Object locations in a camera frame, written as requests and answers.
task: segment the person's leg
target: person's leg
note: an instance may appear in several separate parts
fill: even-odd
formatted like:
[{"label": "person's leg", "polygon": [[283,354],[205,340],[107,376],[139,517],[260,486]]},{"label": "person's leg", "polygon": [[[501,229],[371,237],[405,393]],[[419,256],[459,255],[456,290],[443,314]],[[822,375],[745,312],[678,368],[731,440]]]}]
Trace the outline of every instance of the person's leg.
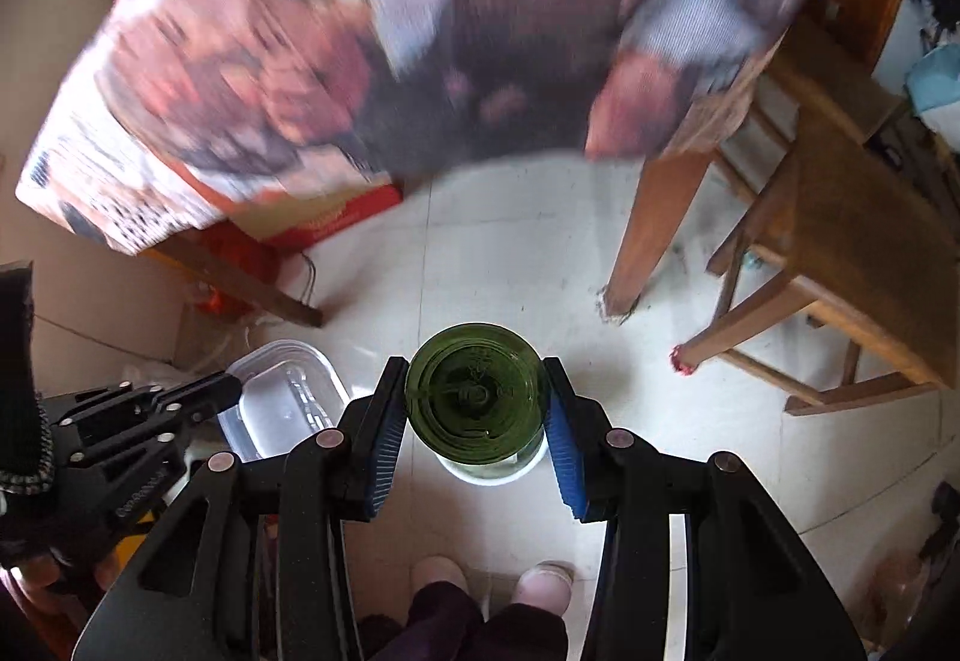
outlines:
[{"label": "person's leg", "polygon": [[566,661],[563,613],[572,588],[570,575],[556,566],[523,573],[510,606],[477,631],[460,661]]},{"label": "person's leg", "polygon": [[453,661],[483,626],[467,578],[448,558],[426,558],[414,566],[411,581],[416,594],[407,627],[371,661]]}]

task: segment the dark trousers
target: dark trousers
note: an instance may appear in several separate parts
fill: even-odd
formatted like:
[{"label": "dark trousers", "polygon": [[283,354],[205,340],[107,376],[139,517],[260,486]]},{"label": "dark trousers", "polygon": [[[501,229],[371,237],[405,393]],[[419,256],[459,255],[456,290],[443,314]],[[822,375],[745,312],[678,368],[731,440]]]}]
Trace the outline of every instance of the dark trousers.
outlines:
[{"label": "dark trousers", "polygon": [[566,626],[528,605],[510,605],[486,624],[456,585],[419,590],[407,627],[371,661],[566,661]]}]

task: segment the pink shoe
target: pink shoe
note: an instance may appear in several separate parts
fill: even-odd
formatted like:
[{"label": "pink shoe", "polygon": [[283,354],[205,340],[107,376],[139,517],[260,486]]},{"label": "pink shoe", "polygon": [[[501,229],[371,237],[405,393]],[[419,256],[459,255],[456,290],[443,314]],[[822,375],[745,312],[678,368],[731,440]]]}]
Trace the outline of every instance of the pink shoe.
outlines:
[{"label": "pink shoe", "polygon": [[452,582],[467,593],[467,578],[464,570],[443,555],[431,555],[414,564],[410,573],[410,585],[416,593],[434,582]]},{"label": "pink shoe", "polygon": [[556,564],[541,563],[522,573],[512,605],[539,607],[554,615],[563,616],[573,595],[573,578]]}]

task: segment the green container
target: green container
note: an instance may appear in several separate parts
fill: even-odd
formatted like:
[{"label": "green container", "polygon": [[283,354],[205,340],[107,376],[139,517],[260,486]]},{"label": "green container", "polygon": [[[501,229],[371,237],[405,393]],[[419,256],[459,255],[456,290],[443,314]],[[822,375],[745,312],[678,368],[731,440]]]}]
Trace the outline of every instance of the green container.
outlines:
[{"label": "green container", "polygon": [[416,352],[407,373],[407,415],[444,458],[480,466],[516,455],[541,435],[544,366],[533,347],[499,325],[455,325]]}]

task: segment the tiled floor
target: tiled floor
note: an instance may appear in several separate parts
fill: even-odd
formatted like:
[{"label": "tiled floor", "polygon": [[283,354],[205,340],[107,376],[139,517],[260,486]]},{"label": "tiled floor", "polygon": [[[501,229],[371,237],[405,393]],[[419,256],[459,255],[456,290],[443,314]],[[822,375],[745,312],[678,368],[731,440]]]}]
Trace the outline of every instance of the tiled floor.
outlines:
[{"label": "tiled floor", "polygon": [[[596,397],[614,424],[656,448],[698,459],[717,450],[739,453],[795,527],[814,534],[827,574],[848,582],[847,559],[829,555],[824,541],[830,530],[848,533],[838,525],[848,511],[872,503],[949,443],[960,426],[957,402],[935,393],[787,418],[784,393],[720,362],[690,378],[676,375],[669,352],[707,323],[719,290],[704,265],[742,213],[714,173],[638,311],[623,325],[603,322],[597,295],[639,170],[554,156],[448,175],[311,250],[319,270],[313,301],[328,311],[326,327],[270,325],[253,340],[289,337],[318,346],[359,397],[371,392],[387,357],[411,357],[444,327],[505,325],[541,355],[559,356],[578,392]],[[304,269],[293,263],[286,271],[298,294]],[[756,286],[767,273],[745,271],[741,284]],[[748,351],[826,387],[839,378],[843,344],[798,317],[757,337]],[[960,465],[960,454],[947,455]],[[857,527],[861,538],[870,522]],[[672,531],[671,659],[683,654],[685,599],[682,524]],[[516,576],[541,559],[566,561],[578,578],[567,616],[571,657],[578,655],[603,530],[573,522],[548,460],[512,485],[472,487],[445,472],[408,430],[381,516],[369,527],[350,527],[347,541],[361,615],[402,618],[409,566],[425,554],[454,557],[480,583],[488,575]]]}]

